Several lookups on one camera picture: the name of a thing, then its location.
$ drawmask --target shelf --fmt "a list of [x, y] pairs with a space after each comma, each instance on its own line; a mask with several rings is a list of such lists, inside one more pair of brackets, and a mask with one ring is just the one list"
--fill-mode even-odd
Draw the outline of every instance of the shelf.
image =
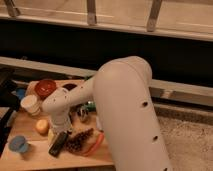
[[4, 19], [213, 41], [212, 0], [153, 0], [161, 5], [152, 32], [147, 31], [152, 0], [13, 0], [21, 13], [16, 17], [7, 14], [5, 1], [0, 0]]

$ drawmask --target blue cup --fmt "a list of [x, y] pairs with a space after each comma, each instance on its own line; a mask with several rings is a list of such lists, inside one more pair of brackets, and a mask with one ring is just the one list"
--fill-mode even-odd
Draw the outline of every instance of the blue cup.
[[24, 136], [16, 136], [9, 143], [9, 149], [17, 153], [25, 153], [29, 148], [29, 144]]

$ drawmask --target dark food item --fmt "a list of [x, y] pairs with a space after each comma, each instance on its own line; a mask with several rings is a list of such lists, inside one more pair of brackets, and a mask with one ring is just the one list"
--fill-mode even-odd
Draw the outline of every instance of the dark food item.
[[65, 132], [61, 132], [57, 139], [55, 140], [54, 144], [51, 146], [49, 150], [49, 154], [56, 157], [58, 156], [59, 152], [61, 151], [62, 147], [64, 146], [66, 140], [68, 138], [68, 134]]
[[68, 91], [72, 90], [76, 86], [77, 86], [76, 84], [71, 84], [71, 83], [63, 85], [63, 87], [66, 88]]
[[77, 153], [83, 149], [84, 143], [93, 135], [93, 128], [90, 128], [84, 132], [80, 132], [73, 138], [70, 138], [66, 143], [66, 149], [70, 153]]
[[56, 88], [56, 82], [54, 80], [43, 79], [36, 84], [35, 92], [42, 100], [44, 100], [46, 97], [52, 94]]

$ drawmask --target wooden surface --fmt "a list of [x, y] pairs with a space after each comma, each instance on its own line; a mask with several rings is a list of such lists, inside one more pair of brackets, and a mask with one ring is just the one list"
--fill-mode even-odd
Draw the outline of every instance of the wooden surface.
[[[57, 86], [62, 86], [66, 83], [80, 84], [82, 81], [57, 81]], [[35, 94], [33, 87], [36, 82], [31, 82], [27, 94]], [[87, 124], [81, 124], [75, 118], [74, 128], [76, 131], [86, 130], [88, 128], [95, 128], [95, 113], [92, 113], [91, 120]], [[73, 155], [65, 149], [60, 153], [58, 158], [54, 158], [48, 154], [49, 145], [47, 136], [39, 135], [34, 127], [38, 119], [48, 118], [45, 113], [41, 113], [36, 117], [29, 116], [23, 110], [18, 112], [18, 115], [13, 124], [11, 133], [8, 137], [8, 142], [17, 135], [23, 135], [30, 144], [29, 151], [23, 155], [11, 152], [8, 149], [8, 143], [5, 146], [2, 157], [0, 158], [0, 170], [42, 170], [42, 169], [56, 169], [56, 168], [79, 168], [90, 166], [107, 166], [113, 165], [112, 159], [107, 147], [107, 142], [104, 141], [101, 147], [90, 157], [82, 157]], [[98, 131], [96, 130], [94, 136], [88, 141], [87, 146], [94, 142]]]

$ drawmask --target red object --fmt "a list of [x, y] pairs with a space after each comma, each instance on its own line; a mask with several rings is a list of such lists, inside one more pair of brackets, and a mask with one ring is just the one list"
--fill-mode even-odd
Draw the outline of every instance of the red object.
[[35, 92], [44, 100], [56, 90], [56, 82], [51, 79], [44, 79], [39, 81], [35, 86]]
[[104, 140], [104, 133], [101, 132], [98, 135], [98, 138], [96, 139], [96, 142], [89, 148], [88, 151], [86, 151], [83, 154], [83, 156], [87, 157], [87, 156], [92, 155], [100, 147], [100, 145], [102, 144], [103, 140]]

